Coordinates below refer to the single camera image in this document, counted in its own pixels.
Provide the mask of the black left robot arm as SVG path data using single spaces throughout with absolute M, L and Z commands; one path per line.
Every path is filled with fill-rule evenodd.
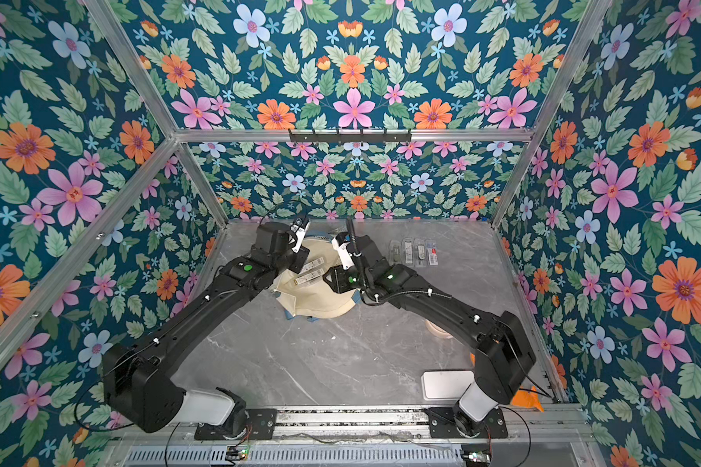
M 171 379 L 190 353 L 226 318 L 249 304 L 287 270 L 300 272 L 309 221 L 262 223 L 249 253 L 221 266 L 211 284 L 164 325 L 130 346 L 116 344 L 102 360 L 105 403 L 146 433 L 171 423 L 208 425 L 227 439 L 243 436 L 247 405 L 232 391 L 183 388 Z

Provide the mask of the black hook rail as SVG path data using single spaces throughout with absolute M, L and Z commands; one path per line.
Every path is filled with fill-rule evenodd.
M 411 130 L 290 130 L 288 135 L 292 143 L 384 144 L 413 140 Z

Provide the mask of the clear plastic stationery packet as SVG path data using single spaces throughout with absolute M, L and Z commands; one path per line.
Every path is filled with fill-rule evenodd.
M 293 283 L 296 287 L 302 287 L 316 282 L 325 274 L 325 260 L 321 257 L 305 264 Z

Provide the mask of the pink round alarm clock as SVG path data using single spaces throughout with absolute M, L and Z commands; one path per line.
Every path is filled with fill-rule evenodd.
M 438 339 L 451 340 L 451 338 L 453 338 L 453 336 L 450 333 L 446 332 L 441 327 L 435 325 L 430 320 L 426 321 L 426 328 Z

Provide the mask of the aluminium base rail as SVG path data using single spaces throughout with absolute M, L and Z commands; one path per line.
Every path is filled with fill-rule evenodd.
M 284 406 L 255 409 L 229 439 L 173 424 L 155 434 L 125 429 L 103 466 L 603 466 L 574 404 L 491 412 L 476 435 L 443 406 Z

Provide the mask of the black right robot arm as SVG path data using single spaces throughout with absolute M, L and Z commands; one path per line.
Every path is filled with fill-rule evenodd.
M 537 362 L 521 320 L 514 313 L 481 311 L 432 285 L 405 264 L 391 264 L 367 235 L 343 232 L 331 241 L 340 264 L 323 276 L 336 294 L 358 290 L 368 307 L 392 305 L 430 321 L 469 347 L 473 382 L 454 406 L 454 424 L 473 437 L 488 415 L 509 405 Z

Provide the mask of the white rectangular box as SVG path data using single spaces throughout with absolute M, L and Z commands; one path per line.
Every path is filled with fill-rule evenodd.
M 422 375 L 423 397 L 427 401 L 458 400 L 473 383 L 471 370 L 426 371 Z

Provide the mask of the clear green compass set case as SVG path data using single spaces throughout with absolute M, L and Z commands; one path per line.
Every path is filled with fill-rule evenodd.
M 392 266 L 403 263 L 402 244 L 400 241 L 394 239 L 389 242 L 389 255 L 387 255 L 387 259 Z

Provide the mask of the cream floral canvas tote bag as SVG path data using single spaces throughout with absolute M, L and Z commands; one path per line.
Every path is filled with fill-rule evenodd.
M 329 235 L 311 235 L 304 239 L 303 245 L 310 249 L 307 263 L 321 257 L 325 260 L 325 272 L 340 264 Z M 312 284 L 296 287 L 293 283 L 296 276 L 298 274 L 286 270 L 272 286 L 272 292 L 288 320 L 299 317 L 309 321 L 337 318 L 359 303 L 358 292 L 336 294 L 322 278 Z

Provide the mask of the orange carrot plush toy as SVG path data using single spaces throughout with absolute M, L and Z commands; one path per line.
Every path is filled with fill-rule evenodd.
M 533 389 L 519 389 L 514 397 L 511 399 L 510 404 L 514 407 L 537 410 L 543 412 L 544 408 L 541 404 L 541 395 Z

